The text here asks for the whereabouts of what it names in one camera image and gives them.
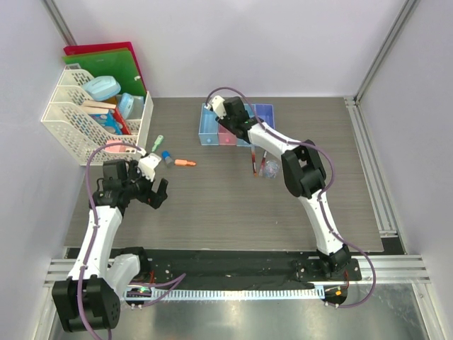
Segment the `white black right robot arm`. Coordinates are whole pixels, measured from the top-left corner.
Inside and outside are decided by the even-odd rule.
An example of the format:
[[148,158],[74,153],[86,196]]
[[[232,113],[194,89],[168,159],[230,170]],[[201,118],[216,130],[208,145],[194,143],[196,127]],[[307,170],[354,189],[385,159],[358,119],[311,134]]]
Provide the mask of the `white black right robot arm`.
[[329,280],[345,278],[351,254],[328,206],[326,170],[319,148],[310,140],[300,142],[283,135],[258,116],[250,117],[238,96],[215,96],[207,107],[237,138],[280,158],[285,186],[304,207],[314,231],[322,276]]

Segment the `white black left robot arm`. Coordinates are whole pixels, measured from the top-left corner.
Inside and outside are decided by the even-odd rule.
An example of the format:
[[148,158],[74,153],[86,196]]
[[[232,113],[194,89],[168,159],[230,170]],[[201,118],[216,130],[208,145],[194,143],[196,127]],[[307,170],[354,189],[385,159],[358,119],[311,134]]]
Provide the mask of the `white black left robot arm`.
[[110,259],[113,241],[131,201],[157,209],[167,199],[166,179],[153,190],[161,157],[103,163],[101,186],[89,201],[88,225],[79,255],[64,280],[52,287],[52,299],[65,332],[116,328],[120,304],[131,281],[144,282],[151,273],[141,247],[124,248]]

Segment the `orange utility knife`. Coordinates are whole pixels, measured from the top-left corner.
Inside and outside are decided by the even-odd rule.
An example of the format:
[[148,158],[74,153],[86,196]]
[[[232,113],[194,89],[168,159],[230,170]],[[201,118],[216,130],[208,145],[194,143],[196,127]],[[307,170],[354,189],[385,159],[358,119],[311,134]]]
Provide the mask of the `orange utility knife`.
[[174,161],[176,166],[196,166],[197,163],[195,161],[190,161],[186,159],[176,159]]

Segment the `green clip pen cap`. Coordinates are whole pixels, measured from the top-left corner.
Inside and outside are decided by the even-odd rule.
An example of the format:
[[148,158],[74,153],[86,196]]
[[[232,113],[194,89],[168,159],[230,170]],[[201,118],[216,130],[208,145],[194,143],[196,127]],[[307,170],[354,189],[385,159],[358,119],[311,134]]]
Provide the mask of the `green clip pen cap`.
[[160,145],[162,144],[163,140],[164,140],[164,136],[163,135],[158,135],[156,137],[156,139],[154,140],[154,143],[153,143],[153,146],[151,148],[151,151],[155,152],[160,147]]

